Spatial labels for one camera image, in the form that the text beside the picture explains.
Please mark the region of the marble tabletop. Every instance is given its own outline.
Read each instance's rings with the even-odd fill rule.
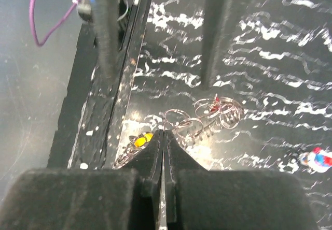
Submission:
[[[186,151],[207,169],[294,174],[318,225],[332,229],[332,170],[316,173],[297,160],[318,146],[331,150],[332,0],[252,1],[209,91],[199,86],[204,1],[153,0],[119,146],[162,128],[168,109],[193,115],[199,99],[231,97],[245,108],[240,124]]]

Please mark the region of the yellow object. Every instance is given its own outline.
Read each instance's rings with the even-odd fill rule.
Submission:
[[[152,133],[146,133],[142,137],[140,137],[140,136],[134,142],[134,145],[135,145],[136,148],[140,148],[143,145],[145,145],[146,143],[150,142],[150,140],[153,137],[153,134]]]

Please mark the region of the red object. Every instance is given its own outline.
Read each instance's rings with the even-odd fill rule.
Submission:
[[[321,150],[322,150],[321,148],[316,147],[316,148],[313,150],[313,153],[315,153],[315,154],[319,154]]]
[[[220,100],[218,99],[218,97],[216,97],[216,99],[215,99],[215,101],[216,102],[219,102]],[[218,105],[215,105],[215,106],[213,106],[212,108],[211,108],[211,112],[215,112],[215,111],[217,111],[217,110],[219,110],[219,106]]]
[[[332,158],[328,156],[324,156],[324,164],[332,166]]]

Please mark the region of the gray concrete floor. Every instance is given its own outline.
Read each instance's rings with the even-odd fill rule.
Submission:
[[[30,0],[0,0],[0,200],[27,169],[46,167],[72,70],[81,20],[73,13],[42,48],[29,27]],[[41,38],[72,0],[37,0]]]

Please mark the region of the red and white toy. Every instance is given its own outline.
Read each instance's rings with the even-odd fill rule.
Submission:
[[[317,147],[312,152],[305,152],[299,156],[300,163],[319,173],[324,173],[332,167],[332,152],[326,152]]]

